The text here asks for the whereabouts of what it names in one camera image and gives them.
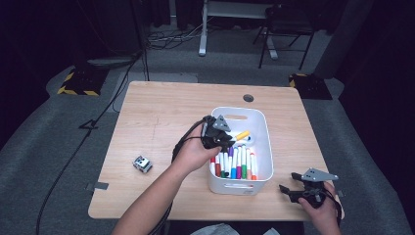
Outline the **white plastic bin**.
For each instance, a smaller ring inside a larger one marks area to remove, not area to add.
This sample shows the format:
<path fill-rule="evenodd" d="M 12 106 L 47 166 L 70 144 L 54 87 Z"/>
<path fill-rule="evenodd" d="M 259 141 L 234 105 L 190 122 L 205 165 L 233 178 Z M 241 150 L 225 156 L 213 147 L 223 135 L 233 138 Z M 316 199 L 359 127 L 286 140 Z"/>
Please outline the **white plastic bin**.
<path fill-rule="evenodd" d="M 227 169 L 228 153 L 225 152 L 226 178 L 212 175 L 209 170 L 209 189 L 216 194 L 257 194 L 264 184 L 272 178 L 274 171 L 270 138 L 264 114 L 254 109 L 218 107 L 212 111 L 211 115 L 216 118 L 222 115 L 225 118 L 231 128 L 230 136 L 235 136 L 246 130 L 250 132 L 249 136 L 254 138 L 254 143 L 246 148 L 250 148 L 251 153 L 256 155 L 257 180 L 231 179 L 231 171 L 229 172 Z M 236 141 L 232 146 L 237 148 L 242 145 Z"/>

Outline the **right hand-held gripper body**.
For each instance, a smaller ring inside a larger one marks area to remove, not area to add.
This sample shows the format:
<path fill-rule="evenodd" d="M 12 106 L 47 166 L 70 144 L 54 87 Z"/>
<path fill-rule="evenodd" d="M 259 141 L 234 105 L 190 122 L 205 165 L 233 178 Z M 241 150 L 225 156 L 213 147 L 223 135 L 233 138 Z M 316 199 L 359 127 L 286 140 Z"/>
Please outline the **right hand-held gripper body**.
<path fill-rule="evenodd" d="M 310 167 L 302 174 L 302 178 L 304 179 L 304 191 L 301 193 L 301 196 L 315 209 L 321 207 L 326 198 L 330 198 L 331 200 L 334 199 L 333 194 L 326 189 L 325 182 L 329 180 L 338 180 L 339 177 L 336 174 Z"/>

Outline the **person's right hand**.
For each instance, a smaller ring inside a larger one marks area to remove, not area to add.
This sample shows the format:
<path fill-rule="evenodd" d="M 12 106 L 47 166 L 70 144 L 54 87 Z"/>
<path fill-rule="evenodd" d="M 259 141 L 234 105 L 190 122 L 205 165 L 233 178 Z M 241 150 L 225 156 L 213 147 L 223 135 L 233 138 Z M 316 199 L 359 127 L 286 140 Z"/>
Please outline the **person's right hand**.
<path fill-rule="evenodd" d="M 338 227 L 336 204 L 331 200 L 325 200 L 323 205 L 315 209 L 306 199 L 299 198 L 299 203 L 310 216 L 313 225 L 321 230 Z"/>

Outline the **person's left hand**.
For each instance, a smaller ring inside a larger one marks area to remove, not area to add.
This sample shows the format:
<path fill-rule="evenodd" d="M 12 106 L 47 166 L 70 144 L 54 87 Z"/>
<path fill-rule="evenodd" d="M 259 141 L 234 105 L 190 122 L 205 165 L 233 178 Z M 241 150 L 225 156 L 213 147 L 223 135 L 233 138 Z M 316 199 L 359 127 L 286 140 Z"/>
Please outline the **person's left hand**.
<path fill-rule="evenodd" d="M 206 149 L 201 140 L 199 128 L 193 130 L 171 164 L 178 173 L 187 175 L 202 167 L 221 151 L 220 147 Z"/>

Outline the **small white patterned box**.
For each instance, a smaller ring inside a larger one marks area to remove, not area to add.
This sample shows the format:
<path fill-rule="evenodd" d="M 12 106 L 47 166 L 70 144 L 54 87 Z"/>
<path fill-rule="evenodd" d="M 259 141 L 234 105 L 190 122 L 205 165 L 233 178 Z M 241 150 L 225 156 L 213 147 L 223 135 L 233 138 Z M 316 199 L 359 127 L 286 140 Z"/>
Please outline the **small white patterned box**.
<path fill-rule="evenodd" d="M 136 169 L 143 173 L 147 173 L 153 166 L 151 161 L 143 156 L 137 157 L 132 164 Z"/>

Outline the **black chair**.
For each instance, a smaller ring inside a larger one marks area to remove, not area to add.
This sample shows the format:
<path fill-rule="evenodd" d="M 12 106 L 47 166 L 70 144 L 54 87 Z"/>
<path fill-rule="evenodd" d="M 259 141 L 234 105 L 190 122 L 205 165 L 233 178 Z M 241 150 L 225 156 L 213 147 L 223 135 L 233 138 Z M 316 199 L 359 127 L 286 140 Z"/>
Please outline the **black chair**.
<path fill-rule="evenodd" d="M 264 11 L 264 20 L 262 26 L 260 27 L 259 32 L 254 39 L 254 44 L 256 44 L 257 40 L 260 37 L 264 38 L 258 67 L 262 67 L 265 50 L 271 51 L 274 49 L 274 46 L 271 48 L 267 47 L 267 42 L 272 36 L 293 37 L 292 42 L 286 49 L 288 51 L 292 51 L 291 46 L 301 36 L 307 36 L 308 41 L 306 46 L 301 50 L 303 52 L 303 56 L 299 65 L 299 69 L 301 70 L 305 58 L 308 54 L 308 50 L 314 34 L 315 28 L 313 27 L 311 20 L 306 15 L 305 11 L 300 7 L 280 3 L 266 8 Z"/>

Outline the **light blue marker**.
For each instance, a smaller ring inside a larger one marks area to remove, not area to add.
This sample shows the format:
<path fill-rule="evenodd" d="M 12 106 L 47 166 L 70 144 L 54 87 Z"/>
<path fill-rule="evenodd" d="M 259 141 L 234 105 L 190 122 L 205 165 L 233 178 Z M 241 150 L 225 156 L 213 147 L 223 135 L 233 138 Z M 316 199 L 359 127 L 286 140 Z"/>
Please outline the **light blue marker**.
<path fill-rule="evenodd" d="M 231 148 L 232 161 L 231 161 L 231 179 L 236 179 L 237 175 L 237 148 Z"/>

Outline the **black stand pole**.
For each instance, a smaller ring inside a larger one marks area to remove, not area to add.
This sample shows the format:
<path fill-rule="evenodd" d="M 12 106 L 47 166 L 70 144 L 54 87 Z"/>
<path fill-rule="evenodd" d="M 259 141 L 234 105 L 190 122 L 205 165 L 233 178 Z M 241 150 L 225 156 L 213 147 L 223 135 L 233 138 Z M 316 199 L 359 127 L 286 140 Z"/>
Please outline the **black stand pole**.
<path fill-rule="evenodd" d="M 147 45 L 146 39 L 144 34 L 144 28 L 142 26 L 142 21 L 140 18 L 140 0 L 129 0 L 131 10 L 132 10 L 132 18 L 134 21 L 134 26 L 136 30 L 137 41 L 139 44 L 139 48 L 141 49 L 141 59 L 143 64 L 143 74 L 144 79 L 146 81 L 150 80 L 149 75 L 149 68 L 148 68 L 148 57 L 147 57 Z"/>

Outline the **white desk frame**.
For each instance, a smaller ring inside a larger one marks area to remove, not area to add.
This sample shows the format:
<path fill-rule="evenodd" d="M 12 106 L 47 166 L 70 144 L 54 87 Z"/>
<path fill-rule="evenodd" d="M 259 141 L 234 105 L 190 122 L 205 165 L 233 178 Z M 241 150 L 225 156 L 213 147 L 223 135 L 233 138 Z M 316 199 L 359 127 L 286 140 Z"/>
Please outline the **white desk frame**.
<path fill-rule="evenodd" d="M 271 4 L 204 0 L 199 55 L 203 57 L 207 54 L 208 17 L 262 20 L 265 18 L 265 9 L 269 7 Z"/>

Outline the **black yellow striped stand base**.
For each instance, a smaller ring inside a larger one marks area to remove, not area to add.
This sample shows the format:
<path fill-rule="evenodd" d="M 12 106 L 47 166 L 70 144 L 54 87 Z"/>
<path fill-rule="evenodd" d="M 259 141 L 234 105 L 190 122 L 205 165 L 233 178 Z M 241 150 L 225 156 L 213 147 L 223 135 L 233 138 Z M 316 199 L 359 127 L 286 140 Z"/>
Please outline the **black yellow striped stand base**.
<path fill-rule="evenodd" d="M 100 96 L 108 70 L 72 69 L 58 90 L 58 94 Z"/>
<path fill-rule="evenodd" d="M 302 99 L 332 99 L 325 81 L 314 74 L 293 73 L 289 76 L 289 84 L 298 90 Z"/>

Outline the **grey curtain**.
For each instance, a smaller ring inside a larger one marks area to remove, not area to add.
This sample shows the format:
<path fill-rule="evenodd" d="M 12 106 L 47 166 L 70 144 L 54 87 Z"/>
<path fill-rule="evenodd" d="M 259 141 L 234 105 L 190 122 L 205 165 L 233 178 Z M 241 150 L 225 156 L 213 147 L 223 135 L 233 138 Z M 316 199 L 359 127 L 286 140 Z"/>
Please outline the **grey curtain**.
<path fill-rule="evenodd" d="M 348 0 L 341 21 L 326 47 L 313 74 L 331 79 L 341 67 L 346 54 L 365 22 L 374 0 Z"/>

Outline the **light green marker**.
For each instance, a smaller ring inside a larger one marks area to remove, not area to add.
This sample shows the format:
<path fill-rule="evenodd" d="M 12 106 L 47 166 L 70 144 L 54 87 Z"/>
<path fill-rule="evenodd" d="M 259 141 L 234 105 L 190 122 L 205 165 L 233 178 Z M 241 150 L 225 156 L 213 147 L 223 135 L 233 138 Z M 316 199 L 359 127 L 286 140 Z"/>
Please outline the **light green marker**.
<path fill-rule="evenodd" d="M 241 149 L 241 173 L 242 179 L 247 179 L 247 148 L 246 145 L 242 145 Z"/>

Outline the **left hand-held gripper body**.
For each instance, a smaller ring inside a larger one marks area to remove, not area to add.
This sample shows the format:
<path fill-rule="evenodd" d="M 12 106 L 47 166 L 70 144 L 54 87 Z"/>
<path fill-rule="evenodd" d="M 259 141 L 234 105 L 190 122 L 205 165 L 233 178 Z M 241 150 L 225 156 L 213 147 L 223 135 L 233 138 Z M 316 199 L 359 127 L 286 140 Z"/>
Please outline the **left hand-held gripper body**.
<path fill-rule="evenodd" d="M 202 143 L 206 149 L 227 146 L 225 139 L 229 135 L 231 128 L 222 115 L 218 117 L 204 117 L 204 125 L 201 133 Z"/>

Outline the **magenta marker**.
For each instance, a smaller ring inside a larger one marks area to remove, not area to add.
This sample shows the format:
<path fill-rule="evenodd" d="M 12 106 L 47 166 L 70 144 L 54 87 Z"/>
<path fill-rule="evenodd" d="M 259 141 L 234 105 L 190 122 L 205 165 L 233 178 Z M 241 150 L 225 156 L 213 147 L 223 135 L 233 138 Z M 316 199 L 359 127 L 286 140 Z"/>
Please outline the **magenta marker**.
<path fill-rule="evenodd" d="M 238 153 L 236 156 L 236 178 L 242 178 L 242 146 L 237 147 Z"/>

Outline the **yellow marker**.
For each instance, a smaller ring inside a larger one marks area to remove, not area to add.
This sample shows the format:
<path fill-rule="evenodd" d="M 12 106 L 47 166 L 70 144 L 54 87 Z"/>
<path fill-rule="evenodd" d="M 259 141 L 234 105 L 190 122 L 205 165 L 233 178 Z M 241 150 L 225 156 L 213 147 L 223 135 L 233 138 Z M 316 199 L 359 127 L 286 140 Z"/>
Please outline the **yellow marker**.
<path fill-rule="evenodd" d="M 243 131 L 243 132 L 241 132 L 241 133 L 239 133 L 239 134 L 235 135 L 235 136 L 232 138 L 232 141 L 240 141 L 240 140 L 242 140 L 242 139 L 244 139 L 244 138 L 248 137 L 249 135 L 250 135 L 250 132 L 249 132 L 248 130 Z"/>

